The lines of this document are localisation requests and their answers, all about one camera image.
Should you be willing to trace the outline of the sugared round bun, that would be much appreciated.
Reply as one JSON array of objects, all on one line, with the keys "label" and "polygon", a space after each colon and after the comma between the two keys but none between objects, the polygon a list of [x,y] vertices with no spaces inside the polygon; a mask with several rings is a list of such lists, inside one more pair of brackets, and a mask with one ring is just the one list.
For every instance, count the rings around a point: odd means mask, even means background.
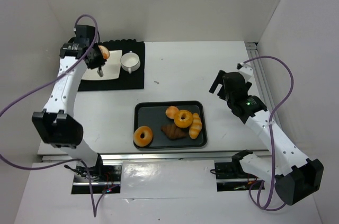
[{"label": "sugared round bun", "polygon": [[105,46],[102,45],[98,45],[98,48],[103,56],[104,59],[109,59],[110,57],[110,51],[108,50],[108,48],[106,48]]}]

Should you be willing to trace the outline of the plain round bun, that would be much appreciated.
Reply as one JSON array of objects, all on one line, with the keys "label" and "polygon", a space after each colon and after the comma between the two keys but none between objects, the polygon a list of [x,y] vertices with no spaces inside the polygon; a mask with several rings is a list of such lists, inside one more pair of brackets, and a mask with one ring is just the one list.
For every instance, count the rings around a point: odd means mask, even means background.
[{"label": "plain round bun", "polygon": [[169,106],[166,111],[165,114],[169,119],[174,119],[175,114],[179,111],[179,109],[175,106]]}]

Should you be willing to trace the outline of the metal tongs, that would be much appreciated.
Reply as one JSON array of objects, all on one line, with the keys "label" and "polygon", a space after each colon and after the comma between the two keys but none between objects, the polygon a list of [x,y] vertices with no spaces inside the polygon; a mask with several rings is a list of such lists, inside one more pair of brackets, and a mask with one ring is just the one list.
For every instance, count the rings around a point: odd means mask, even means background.
[{"label": "metal tongs", "polygon": [[97,73],[98,73],[98,75],[100,76],[100,77],[103,77],[103,70],[102,70],[102,67],[100,66],[100,67],[98,67],[98,69],[97,69]]}]

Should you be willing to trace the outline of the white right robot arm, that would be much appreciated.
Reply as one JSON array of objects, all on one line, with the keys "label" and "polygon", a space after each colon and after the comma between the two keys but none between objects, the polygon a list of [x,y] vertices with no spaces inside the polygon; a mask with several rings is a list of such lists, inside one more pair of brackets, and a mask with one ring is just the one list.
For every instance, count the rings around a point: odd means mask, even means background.
[{"label": "white right robot arm", "polygon": [[209,92],[226,101],[232,114],[258,136],[272,155],[269,163],[250,150],[240,151],[232,157],[237,169],[272,185],[283,203],[294,205],[319,190],[324,166],[319,159],[304,154],[271,118],[261,99],[248,93],[252,76],[252,68],[246,65],[238,65],[236,72],[220,70]]}]

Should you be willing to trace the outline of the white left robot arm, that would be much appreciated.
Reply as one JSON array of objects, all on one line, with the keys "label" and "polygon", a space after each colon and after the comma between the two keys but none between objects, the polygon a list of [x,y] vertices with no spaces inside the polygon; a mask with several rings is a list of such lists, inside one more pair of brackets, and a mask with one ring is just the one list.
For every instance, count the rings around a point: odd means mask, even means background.
[{"label": "white left robot arm", "polygon": [[75,37],[60,49],[59,80],[55,82],[43,110],[32,115],[32,122],[42,141],[73,159],[81,159],[75,172],[81,174],[89,170],[92,176],[102,175],[102,158],[85,142],[83,126],[73,116],[83,75],[90,69],[102,77],[102,67],[109,57],[109,53],[103,53],[101,46],[95,42],[96,33],[93,26],[75,26]]}]

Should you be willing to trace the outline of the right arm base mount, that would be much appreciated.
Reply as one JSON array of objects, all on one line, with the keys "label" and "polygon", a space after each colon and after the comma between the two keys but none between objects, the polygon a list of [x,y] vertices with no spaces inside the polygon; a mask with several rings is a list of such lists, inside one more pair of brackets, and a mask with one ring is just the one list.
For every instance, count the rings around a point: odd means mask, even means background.
[{"label": "right arm base mount", "polygon": [[230,162],[215,163],[215,167],[210,170],[210,173],[217,180],[218,192],[259,189],[261,180],[253,174],[245,173],[240,166],[240,160],[252,153],[252,151],[243,150],[233,155]]}]

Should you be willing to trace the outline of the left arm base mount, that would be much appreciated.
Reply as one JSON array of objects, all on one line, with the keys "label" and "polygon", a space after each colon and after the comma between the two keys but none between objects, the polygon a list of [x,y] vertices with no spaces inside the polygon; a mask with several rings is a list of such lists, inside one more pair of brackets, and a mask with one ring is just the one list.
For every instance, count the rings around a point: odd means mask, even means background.
[{"label": "left arm base mount", "polygon": [[[84,167],[70,168],[74,173],[71,194],[90,194],[88,174]],[[92,190],[94,194],[119,194],[121,191],[122,165],[105,165],[100,175],[91,172]]]}]

